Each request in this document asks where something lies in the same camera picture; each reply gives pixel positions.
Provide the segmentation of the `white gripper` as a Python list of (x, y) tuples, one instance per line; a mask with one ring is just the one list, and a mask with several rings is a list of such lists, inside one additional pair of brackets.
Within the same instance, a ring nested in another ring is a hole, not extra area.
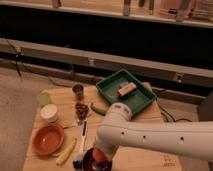
[(103, 163), (112, 160), (112, 157), (110, 155), (105, 154), (102, 150), (100, 150), (97, 147), (93, 148), (92, 156), (97, 163)]

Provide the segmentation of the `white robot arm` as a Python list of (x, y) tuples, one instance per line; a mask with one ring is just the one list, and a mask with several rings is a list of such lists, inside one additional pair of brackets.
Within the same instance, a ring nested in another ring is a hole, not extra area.
[(122, 103), (112, 104), (97, 128), (92, 156), (110, 161), (119, 146), (213, 161), (213, 122), (137, 123)]

